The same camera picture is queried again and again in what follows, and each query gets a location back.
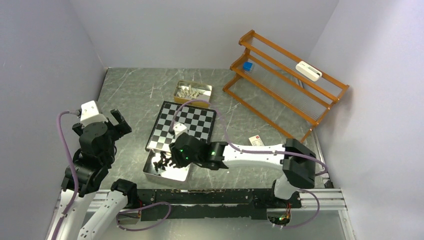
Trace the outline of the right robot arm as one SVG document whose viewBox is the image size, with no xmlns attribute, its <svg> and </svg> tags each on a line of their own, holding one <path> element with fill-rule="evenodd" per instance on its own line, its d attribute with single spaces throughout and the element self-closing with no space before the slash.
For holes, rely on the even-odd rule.
<svg viewBox="0 0 424 240">
<path fill-rule="evenodd" d="M 282 207 L 297 190 L 315 187 L 315 153 L 296 139 L 269 146 L 236 145 L 225 141 L 206 143 L 182 133 L 169 146 L 172 163 L 176 168 L 195 164 L 217 171 L 235 167 L 258 166 L 280 170 L 275 180 L 270 202 Z"/>
</svg>

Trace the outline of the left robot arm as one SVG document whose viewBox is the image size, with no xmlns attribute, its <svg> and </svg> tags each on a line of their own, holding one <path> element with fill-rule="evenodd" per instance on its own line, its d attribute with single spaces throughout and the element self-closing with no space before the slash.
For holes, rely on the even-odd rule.
<svg viewBox="0 0 424 240">
<path fill-rule="evenodd" d="M 49 240 L 97 240 L 121 210 L 140 207 L 136 183 L 119 178 L 111 185 L 98 210 L 84 222 L 91 202 L 115 162 L 116 141 L 132 132 L 119 110 L 113 109 L 111 114 L 117 124 L 113 124 L 99 111 L 87 109 L 67 110 L 59 113 L 56 118 L 68 167 L 61 183 L 59 208 L 47 237 Z M 80 122 L 72 127 L 80 144 L 73 155 L 61 125 L 64 115 L 80 118 Z"/>
</svg>

